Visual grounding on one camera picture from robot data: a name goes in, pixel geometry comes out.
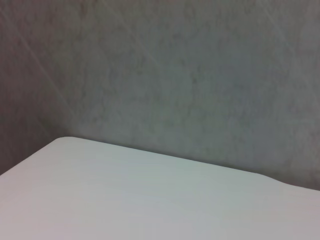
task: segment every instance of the white table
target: white table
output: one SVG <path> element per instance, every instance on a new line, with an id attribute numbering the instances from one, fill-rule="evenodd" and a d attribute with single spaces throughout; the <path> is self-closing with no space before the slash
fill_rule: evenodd
<path id="1" fill-rule="evenodd" d="M 320 192 L 64 137 L 0 176 L 0 239 L 320 239 Z"/>

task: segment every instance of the white surface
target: white surface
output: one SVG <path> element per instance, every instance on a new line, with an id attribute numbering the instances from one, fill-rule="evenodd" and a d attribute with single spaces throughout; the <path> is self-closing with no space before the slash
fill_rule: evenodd
<path id="1" fill-rule="evenodd" d="M 310 240 L 319 228 L 319 191 L 73 137 L 0 176 L 3 240 Z"/>

